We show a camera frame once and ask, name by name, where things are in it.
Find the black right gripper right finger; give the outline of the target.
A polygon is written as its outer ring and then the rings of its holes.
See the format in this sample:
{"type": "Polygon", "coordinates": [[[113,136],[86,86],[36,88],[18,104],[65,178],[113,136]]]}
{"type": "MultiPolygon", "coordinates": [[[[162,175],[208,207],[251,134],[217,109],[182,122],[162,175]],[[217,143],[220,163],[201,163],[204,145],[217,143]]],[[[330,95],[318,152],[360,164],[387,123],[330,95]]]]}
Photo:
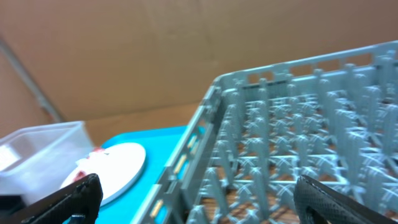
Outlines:
{"type": "Polygon", "coordinates": [[[297,179],[294,204],[301,224],[397,224],[307,175],[297,179]]]}

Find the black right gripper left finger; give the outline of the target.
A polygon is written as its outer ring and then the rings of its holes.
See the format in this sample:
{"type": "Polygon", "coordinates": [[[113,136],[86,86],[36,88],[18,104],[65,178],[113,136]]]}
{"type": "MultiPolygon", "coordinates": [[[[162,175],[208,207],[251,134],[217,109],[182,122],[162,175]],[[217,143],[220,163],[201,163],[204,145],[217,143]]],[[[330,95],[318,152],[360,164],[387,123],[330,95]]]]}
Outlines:
{"type": "Polygon", "coordinates": [[[2,194],[1,223],[94,223],[102,199],[103,191],[97,174],[89,174],[31,205],[23,194],[2,194]]]}

